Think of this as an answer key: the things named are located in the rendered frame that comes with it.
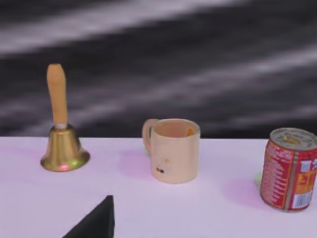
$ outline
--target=cup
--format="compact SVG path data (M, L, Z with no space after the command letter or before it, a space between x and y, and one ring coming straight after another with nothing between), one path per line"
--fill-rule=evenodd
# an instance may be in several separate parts
M186 119L149 119L142 128L151 173L171 184L189 182L198 171L199 126Z

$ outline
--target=mug handle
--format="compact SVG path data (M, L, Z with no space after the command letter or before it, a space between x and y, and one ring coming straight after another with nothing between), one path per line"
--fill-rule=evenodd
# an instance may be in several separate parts
M142 127L143 144L149 155L151 154L151 143L150 143L151 129L153 125L157 123L158 121L159 119L148 119L145 121Z

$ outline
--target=blurred background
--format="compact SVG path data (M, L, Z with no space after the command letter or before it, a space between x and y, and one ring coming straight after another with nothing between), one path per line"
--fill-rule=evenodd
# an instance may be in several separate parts
M317 1L0 0L0 135L47 136L49 63L83 137L140 137L148 118L204 138L317 133Z

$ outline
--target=table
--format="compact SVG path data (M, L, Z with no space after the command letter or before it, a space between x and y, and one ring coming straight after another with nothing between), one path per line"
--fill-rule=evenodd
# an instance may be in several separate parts
M299 213L270 208L253 183L266 140L201 141L198 176L164 184L150 174L139 138L84 138L91 160L65 173L39 164L47 138L0 138L0 237L59 238L105 196L115 238L313 238L317 196Z

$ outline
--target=aluminum can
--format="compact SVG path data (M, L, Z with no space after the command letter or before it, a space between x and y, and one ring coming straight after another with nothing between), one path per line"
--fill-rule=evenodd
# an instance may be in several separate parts
M306 209L317 171L317 137L296 128L270 134L260 184L260 196L269 206L288 212Z

